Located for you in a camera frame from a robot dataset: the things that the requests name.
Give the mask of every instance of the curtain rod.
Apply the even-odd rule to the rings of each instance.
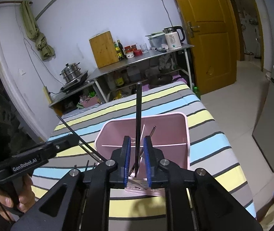
[[[3,1],[3,2],[0,2],[0,4],[2,3],[22,3],[22,1]]]

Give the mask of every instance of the door panel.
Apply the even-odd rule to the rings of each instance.
[[[236,81],[236,42],[226,0],[177,0],[183,19],[194,28],[196,83],[202,94]]]

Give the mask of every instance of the green curtain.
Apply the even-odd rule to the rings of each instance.
[[[54,49],[47,44],[45,35],[39,31],[29,1],[23,1],[20,5],[21,16],[28,38],[35,42],[42,60],[55,55]]]

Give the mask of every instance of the blue stripe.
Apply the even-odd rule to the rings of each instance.
[[[196,97],[196,95],[188,95],[188,96],[185,96],[185,97],[180,98],[178,100],[175,100],[173,102],[164,103],[162,105],[159,105],[159,106],[144,110],[144,111],[142,111],[142,116],[154,116],[154,115],[162,114],[166,111],[170,111],[170,110],[175,109],[175,108],[183,107],[183,106],[185,106],[188,103],[191,103],[193,101],[199,101],[199,99]],[[136,117],[136,113],[133,113],[133,114],[130,114],[130,115],[125,115],[125,116],[121,116],[121,117],[118,117],[118,118],[112,118],[112,119],[126,119],[126,118],[135,118],[135,117]],[[85,127],[85,128],[76,130],[76,133],[79,136],[83,136],[83,135],[86,135],[86,134],[89,134],[89,133],[99,131],[100,129],[103,128],[103,125],[108,121],[101,122],[101,123],[93,125],[93,126],[89,126],[89,127]],[[63,136],[67,136],[68,134],[69,133],[65,133],[65,134],[61,134],[61,135],[58,135],[58,136],[50,137],[49,141],[52,141],[54,139],[58,139],[58,138],[63,137]]]
[[[256,218],[257,214],[256,214],[256,210],[255,210],[255,205],[254,203],[252,202],[250,205],[248,205],[246,207],[246,210],[254,217]]]
[[[226,146],[230,146],[230,143],[224,134],[216,134],[199,143],[191,145],[190,162],[199,160]]]
[[[43,176],[54,179],[61,179],[67,174],[72,168],[49,168],[49,167],[39,167],[34,170],[34,176]],[[85,171],[85,168],[79,168],[81,172]]]

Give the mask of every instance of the metal bolt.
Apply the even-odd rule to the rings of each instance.
[[[207,172],[205,171],[205,169],[202,169],[202,168],[198,168],[197,169],[197,174],[200,175],[200,176],[203,176],[205,175]]]
[[[70,171],[70,176],[76,176],[76,175],[78,175],[78,174],[79,174],[78,169],[72,169],[72,170]]]
[[[169,165],[169,163],[170,163],[170,161],[167,160],[167,159],[160,160],[160,164],[163,165],[163,166],[167,166],[167,165]]]
[[[109,167],[115,165],[115,163],[116,162],[114,160],[108,160],[108,161],[106,161],[106,165],[109,166]]]

